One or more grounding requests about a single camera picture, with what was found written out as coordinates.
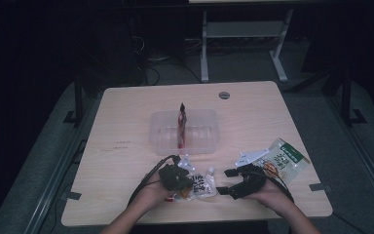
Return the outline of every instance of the gray carpet floor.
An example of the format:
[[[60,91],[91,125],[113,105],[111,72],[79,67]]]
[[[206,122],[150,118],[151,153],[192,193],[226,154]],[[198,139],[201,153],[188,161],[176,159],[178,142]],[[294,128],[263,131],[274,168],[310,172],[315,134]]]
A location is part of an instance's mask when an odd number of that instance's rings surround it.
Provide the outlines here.
[[[251,47],[227,55],[210,55],[209,83],[272,80],[280,89],[286,89],[312,75],[300,72],[309,43],[289,42],[284,45],[280,56],[289,81],[279,82],[268,54],[274,43],[255,42]],[[174,58],[151,64],[160,74],[156,85],[198,83],[200,56],[197,53],[189,55],[184,65]],[[158,73],[154,70],[147,69],[146,74],[150,84],[157,81]],[[353,140],[353,136],[359,139],[374,163],[374,106],[367,92],[353,83],[352,108],[362,112],[367,124],[347,127],[338,113],[340,94],[325,97],[320,91],[324,81],[319,80],[296,94],[283,94],[318,176],[329,187],[327,195],[334,214],[314,218],[313,222],[322,233],[374,233],[374,182]],[[58,175],[61,178],[59,187],[51,190],[47,186],[51,176],[58,173],[56,165],[60,158],[72,159],[82,140],[88,138],[102,94],[97,98],[85,98],[84,119],[75,128],[73,124],[63,123],[66,113],[74,109],[73,98],[71,84],[59,99],[0,210],[0,233],[24,233],[25,230],[96,233],[102,228],[65,227],[60,223],[65,205],[62,194],[70,189],[79,164],[70,164],[65,168],[65,175]],[[34,223],[30,220],[42,204],[43,197],[47,198],[44,193],[48,191],[54,193],[54,199],[42,214],[42,225],[33,227]],[[249,232],[256,233],[248,223],[243,225],[248,226]],[[284,220],[269,220],[271,233],[287,233],[287,228]],[[204,232],[196,227],[194,233]]]

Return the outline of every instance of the table top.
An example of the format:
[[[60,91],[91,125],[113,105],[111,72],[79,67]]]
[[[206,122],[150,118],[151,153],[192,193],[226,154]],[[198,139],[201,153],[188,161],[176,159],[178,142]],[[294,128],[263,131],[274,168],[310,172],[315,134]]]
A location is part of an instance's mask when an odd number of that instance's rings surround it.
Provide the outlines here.
[[[219,97],[228,92],[230,98]],[[79,200],[68,199],[62,223],[66,226],[110,223],[122,212],[145,174],[164,156],[149,143],[151,115],[156,111],[213,109],[220,140],[212,154],[190,155],[196,172],[215,168],[216,186],[232,186],[243,179],[226,177],[240,152],[262,150],[282,138],[302,154],[309,154],[274,82],[112,88],[105,91],[82,161],[71,188]],[[329,216],[332,208],[320,183],[314,162],[287,186],[296,205],[310,217]],[[217,195],[189,202],[163,203],[138,223],[181,223],[277,218],[253,200]]]

